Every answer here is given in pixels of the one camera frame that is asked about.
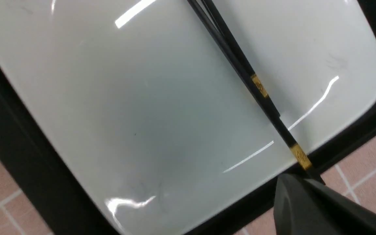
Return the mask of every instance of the black object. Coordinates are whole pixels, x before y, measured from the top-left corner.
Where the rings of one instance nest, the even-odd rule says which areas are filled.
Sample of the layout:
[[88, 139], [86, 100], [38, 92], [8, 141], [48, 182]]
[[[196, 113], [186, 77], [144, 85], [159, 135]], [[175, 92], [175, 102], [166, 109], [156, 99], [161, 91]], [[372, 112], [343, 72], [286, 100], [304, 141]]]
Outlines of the black object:
[[203, 11], [200, 4], [197, 2], [197, 0], [188, 0], [188, 2], [192, 6], [192, 9], [194, 9], [197, 16], [200, 18], [203, 25], [207, 28], [208, 32], [211, 34], [215, 42], [218, 44], [219, 48], [221, 49], [227, 60], [233, 66], [234, 70], [240, 76], [249, 92], [253, 95], [256, 102], [264, 111], [267, 118], [270, 120], [277, 132], [281, 135], [282, 139], [287, 144], [287, 146], [291, 149], [299, 164], [306, 171], [309, 177], [324, 184], [323, 179], [320, 177], [320, 174], [316, 171], [316, 169], [312, 166], [312, 163], [307, 158], [307, 155], [303, 152], [301, 147], [298, 145], [297, 141], [288, 131], [288, 128], [281, 121], [281, 119], [278, 116], [278, 113], [273, 111], [271, 106], [267, 103], [267, 100], [265, 100], [265, 97], [263, 96], [261, 91], [254, 84], [254, 82], [252, 82], [247, 71], [242, 66], [242, 63], [238, 60], [234, 52], [231, 50], [223, 35], [217, 30], [217, 28], [213, 25], [211, 20], [206, 15], [206, 13]]
[[[213, 21], [215, 27], [217, 28], [219, 33], [221, 33], [221, 35], [225, 38], [227, 45], [232, 50], [233, 54], [237, 57], [240, 64], [242, 64], [242, 67], [246, 70], [249, 77], [252, 78], [253, 76], [256, 76], [256, 73], [253, 70], [252, 65], [250, 65], [249, 61], [247, 60], [239, 44], [237, 44], [236, 39], [234, 38], [230, 29], [224, 22], [224, 19], [222, 18], [220, 12], [218, 12], [218, 9], [215, 7], [213, 1], [201, 0], [201, 2], [203, 3], [205, 9], [207, 10], [207, 13], [210, 15], [211, 20]], [[269, 97], [269, 95], [265, 97], [265, 102], [267, 103], [268, 108], [272, 110], [272, 112], [275, 112], [278, 116], [281, 116], [278, 110], [276, 109], [275, 104], [272, 102], [271, 98]]]
[[282, 174], [276, 184], [277, 235], [376, 235], [376, 214], [315, 180]]

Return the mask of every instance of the gold band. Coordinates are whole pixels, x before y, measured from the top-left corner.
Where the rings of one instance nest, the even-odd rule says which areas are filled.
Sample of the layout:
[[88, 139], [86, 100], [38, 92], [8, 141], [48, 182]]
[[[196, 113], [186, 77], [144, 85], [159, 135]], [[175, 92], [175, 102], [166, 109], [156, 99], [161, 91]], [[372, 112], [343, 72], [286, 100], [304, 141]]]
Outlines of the gold band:
[[259, 80], [258, 76], [256, 74], [253, 74], [251, 77], [250, 77], [253, 81], [253, 83], [255, 83], [256, 87], [259, 89], [259, 91], [261, 92], [261, 94], [267, 98], [268, 97], [268, 93], [266, 92], [264, 86], [262, 85], [261, 81]]
[[297, 143], [290, 147], [290, 150], [304, 170], [312, 166], [310, 159], [308, 159], [307, 155]]

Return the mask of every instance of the chopsticks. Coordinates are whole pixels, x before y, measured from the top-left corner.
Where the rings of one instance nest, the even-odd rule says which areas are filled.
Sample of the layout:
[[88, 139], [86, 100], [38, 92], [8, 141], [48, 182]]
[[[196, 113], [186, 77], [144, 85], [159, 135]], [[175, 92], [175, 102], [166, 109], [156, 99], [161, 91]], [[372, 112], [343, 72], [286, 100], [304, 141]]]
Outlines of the chopsticks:
[[274, 103], [272, 102], [271, 98], [268, 95], [268, 92], [265, 90], [264, 86], [262, 85], [261, 81], [259, 80], [258, 76], [256, 75], [255, 71], [253, 70], [252, 66], [250, 65], [249, 61], [247, 60], [245, 54], [243, 53], [240, 46], [237, 44], [236, 39], [234, 38], [233, 34], [231, 33], [230, 29], [227, 27], [224, 19], [218, 12], [218, 9], [215, 7], [212, 0], [201, 0], [206, 9], [207, 13], [210, 15], [211, 20], [213, 21], [215, 27], [222, 34], [225, 41], [227, 42], [228, 46], [230, 47], [233, 54], [237, 57], [239, 62], [242, 64], [243, 68], [245, 68], [246, 72], [248, 73], [250, 79], [252, 79], [253, 83], [258, 87], [259, 91], [265, 97], [265, 102], [268, 104], [268, 107], [276, 112], [278, 116], [281, 116], [276, 109]]
[[[298, 163], [306, 171], [309, 177], [311, 177], [314, 180], [319, 181], [320, 183], [325, 184], [320, 174], [318, 174], [318, 172], [316, 171], [316, 169], [313, 167], [312, 163], [308, 159], [306, 153], [304, 153], [300, 145], [297, 143], [297, 141], [288, 131], [287, 127], [283, 124], [283, 122], [279, 118], [278, 112], [275, 112], [274, 109], [271, 108], [271, 105], [270, 103], [268, 103], [268, 100], [266, 100], [264, 94], [261, 92], [259, 87], [252, 81], [251, 76], [249, 75], [248, 71], [244, 67], [244, 64], [242, 64], [239, 61], [239, 58], [236, 56], [236, 54], [233, 52], [232, 48], [228, 44], [226, 38], [232, 37], [231, 40], [234, 40], [234, 37], [233, 35], [231, 35], [231, 33], [230, 33], [231, 36], [227, 34], [227, 30], [228, 30], [227, 26], [225, 26], [227, 30], [224, 30], [224, 26], [222, 26], [221, 24], [221, 22], [223, 22], [223, 19], [221, 18], [221, 16], [219, 16], [219, 14], [216, 15], [216, 12], [218, 11], [215, 8], [214, 4], [212, 5], [210, 4], [212, 3], [212, 1], [211, 0], [202, 0], [202, 1], [203, 3], [207, 4], [205, 7], [208, 11], [210, 11], [210, 13], [212, 13], [210, 15], [212, 15], [211, 17], [215, 20], [214, 23], [216, 24], [216, 26], [213, 25], [213, 22], [210, 20], [210, 18], [208, 18], [208, 16], [204, 12], [204, 10], [201, 8], [197, 0], [188, 0], [189, 4], [191, 5], [192, 9], [197, 14], [198, 18], [200, 18], [201, 22], [206, 27], [207, 31], [213, 37], [214, 41], [217, 43], [217, 45], [219, 46], [219, 48], [221, 49], [221, 51], [223, 52], [227, 60], [233, 66], [236, 73], [240, 76], [243, 83], [245, 84], [249, 92], [253, 95], [256, 102], [261, 107], [261, 109], [264, 111], [267, 118], [275, 127], [279, 135], [281, 135], [282, 139], [284, 140], [286, 145], [289, 147], [289, 149], [291, 150], [291, 152], [297, 159]], [[241, 52], [239, 45], [237, 43], [236, 45], [238, 47], [237, 51]]]

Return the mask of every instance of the black countertop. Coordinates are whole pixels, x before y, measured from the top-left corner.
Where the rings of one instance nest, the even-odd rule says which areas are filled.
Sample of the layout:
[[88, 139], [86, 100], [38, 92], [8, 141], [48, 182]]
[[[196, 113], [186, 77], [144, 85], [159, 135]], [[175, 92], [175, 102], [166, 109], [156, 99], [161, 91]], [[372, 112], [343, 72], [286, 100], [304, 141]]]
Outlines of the black countertop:
[[[376, 0], [359, 0], [376, 36]], [[354, 124], [309, 154], [323, 172], [376, 135], [376, 104]], [[113, 235], [0, 70], [0, 160], [57, 235]], [[305, 176], [296, 164], [286, 170]], [[231, 235], [273, 206], [270, 180], [188, 234]]]

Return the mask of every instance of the stain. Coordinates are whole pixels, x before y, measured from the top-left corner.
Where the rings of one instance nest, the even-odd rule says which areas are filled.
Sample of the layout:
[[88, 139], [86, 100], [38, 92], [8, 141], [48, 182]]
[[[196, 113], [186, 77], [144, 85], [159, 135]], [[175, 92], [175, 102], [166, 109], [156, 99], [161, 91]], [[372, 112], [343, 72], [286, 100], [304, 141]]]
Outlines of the stain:
[[340, 56], [329, 54], [326, 66], [335, 71], [346, 70], [348, 68], [348, 61]]
[[25, 0], [6, 0], [5, 4], [9, 9], [19, 9], [22, 12], [25, 12], [27, 15], [34, 14], [34, 12], [30, 8], [25, 6], [27, 4]]
[[25, 11], [28, 15], [33, 15], [34, 14], [34, 12], [31, 9], [28, 9], [25, 6], [20, 6], [20, 9], [22, 9], [23, 11]]

